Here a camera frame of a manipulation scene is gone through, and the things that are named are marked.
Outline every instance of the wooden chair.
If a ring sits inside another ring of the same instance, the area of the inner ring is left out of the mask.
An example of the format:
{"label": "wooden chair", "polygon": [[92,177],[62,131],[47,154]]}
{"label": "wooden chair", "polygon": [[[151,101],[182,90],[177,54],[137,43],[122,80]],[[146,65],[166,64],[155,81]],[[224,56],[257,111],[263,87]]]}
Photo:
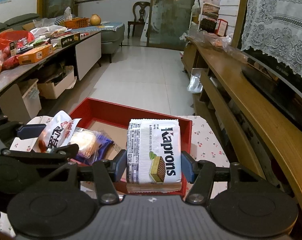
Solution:
{"label": "wooden chair", "polygon": [[[137,21],[137,15],[135,13],[135,9],[137,6],[140,6],[141,9],[139,10],[139,13],[140,13],[140,18],[139,20]],[[146,7],[150,7],[150,3],[149,2],[136,2],[134,5],[133,5],[133,15],[134,15],[134,21],[128,21],[128,39],[130,38],[130,26],[133,25],[133,30],[132,30],[132,37],[134,36],[134,30],[135,30],[135,26],[136,25],[145,25],[145,22],[144,22],[144,15],[146,14],[146,10],[145,8]]]}

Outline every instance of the red plastic bag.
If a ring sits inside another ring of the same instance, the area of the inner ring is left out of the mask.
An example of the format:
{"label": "red plastic bag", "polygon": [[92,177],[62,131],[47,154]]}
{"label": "red plastic bag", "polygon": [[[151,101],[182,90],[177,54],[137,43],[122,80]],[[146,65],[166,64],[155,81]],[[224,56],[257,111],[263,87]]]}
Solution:
{"label": "red plastic bag", "polygon": [[[0,33],[0,50],[3,50],[5,47],[9,46],[9,44],[13,41],[18,41],[23,38],[27,38],[28,42],[34,40],[34,36],[31,32],[28,31],[13,31],[13,32],[4,32]],[[23,47],[22,42],[17,43],[17,47]]]}
{"label": "red plastic bag", "polygon": [[19,59],[18,56],[13,56],[8,58],[3,64],[2,64],[2,70],[8,70],[19,66]]}

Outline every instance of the blue blanket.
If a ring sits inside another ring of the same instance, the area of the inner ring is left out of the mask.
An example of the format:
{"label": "blue blanket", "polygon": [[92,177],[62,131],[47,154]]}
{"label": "blue blanket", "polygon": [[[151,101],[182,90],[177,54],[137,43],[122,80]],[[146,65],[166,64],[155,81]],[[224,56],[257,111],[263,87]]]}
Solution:
{"label": "blue blanket", "polygon": [[94,32],[94,31],[116,31],[118,28],[120,28],[123,25],[123,23],[107,23],[104,25],[98,25],[98,26],[90,26],[80,29],[73,29],[71,30],[72,33],[85,33],[85,32]]}

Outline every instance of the bread bun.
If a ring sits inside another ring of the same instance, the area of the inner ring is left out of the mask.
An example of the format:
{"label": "bread bun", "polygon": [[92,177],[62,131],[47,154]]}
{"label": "bread bun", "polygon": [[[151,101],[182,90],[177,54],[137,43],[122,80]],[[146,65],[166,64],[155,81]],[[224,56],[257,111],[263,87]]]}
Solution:
{"label": "bread bun", "polygon": [[95,134],[89,130],[75,130],[69,144],[74,143],[78,144],[79,153],[85,158],[90,158],[99,148]]}

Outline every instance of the kaprons wafer package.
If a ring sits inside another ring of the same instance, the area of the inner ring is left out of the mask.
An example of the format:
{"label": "kaprons wafer package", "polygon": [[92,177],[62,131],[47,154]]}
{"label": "kaprons wafer package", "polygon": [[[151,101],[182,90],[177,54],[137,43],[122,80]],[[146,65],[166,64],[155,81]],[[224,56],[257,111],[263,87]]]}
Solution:
{"label": "kaprons wafer package", "polygon": [[181,136],[178,120],[132,119],[127,141],[127,190],[181,189]]}

